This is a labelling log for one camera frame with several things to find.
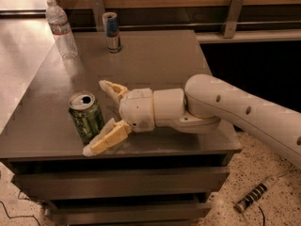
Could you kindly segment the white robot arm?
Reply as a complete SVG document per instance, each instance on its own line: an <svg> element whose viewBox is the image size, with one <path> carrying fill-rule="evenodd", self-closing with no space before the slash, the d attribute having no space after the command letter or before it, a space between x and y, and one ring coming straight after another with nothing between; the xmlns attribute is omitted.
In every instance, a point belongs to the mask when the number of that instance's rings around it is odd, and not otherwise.
<svg viewBox="0 0 301 226"><path fill-rule="evenodd" d="M207 74L190 77L182 89L133 89L102 80L101 89L119 106L120 121L110 120L84 147L94 156L132 132L171 127L204 134L224 120L256 137L301 168L301 113L266 101Z"/></svg>

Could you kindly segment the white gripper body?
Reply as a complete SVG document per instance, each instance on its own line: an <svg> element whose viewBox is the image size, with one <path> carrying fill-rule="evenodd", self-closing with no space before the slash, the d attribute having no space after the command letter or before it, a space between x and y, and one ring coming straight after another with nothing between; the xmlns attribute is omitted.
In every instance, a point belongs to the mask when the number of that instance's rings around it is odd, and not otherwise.
<svg viewBox="0 0 301 226"><path fill-rule="evenodd" d="M151 89L133 89L120 101L119 114L136 132L152 131L155 127Z"/></svg>

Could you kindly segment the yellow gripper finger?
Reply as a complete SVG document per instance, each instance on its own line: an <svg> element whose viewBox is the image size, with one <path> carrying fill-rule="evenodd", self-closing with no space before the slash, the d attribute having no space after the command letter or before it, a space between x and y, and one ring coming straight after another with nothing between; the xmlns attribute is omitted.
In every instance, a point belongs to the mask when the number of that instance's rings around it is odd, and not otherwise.
<svg viewBox="0 0 301 226"><path fill-rule="evenodd" d="M83 155L90 157L105 152L119 144L132 132L126 121L109 120L101 132L93 138L83 149Z"/></svg>
<svg viewBox="0 0 301 226"><path fill-rule="evenodd" d="M101 89L108 94L113 101L119 105L121 99L129 92L129 90L120 84L115 84L107 80L101 80L99 82Z"/></svg>

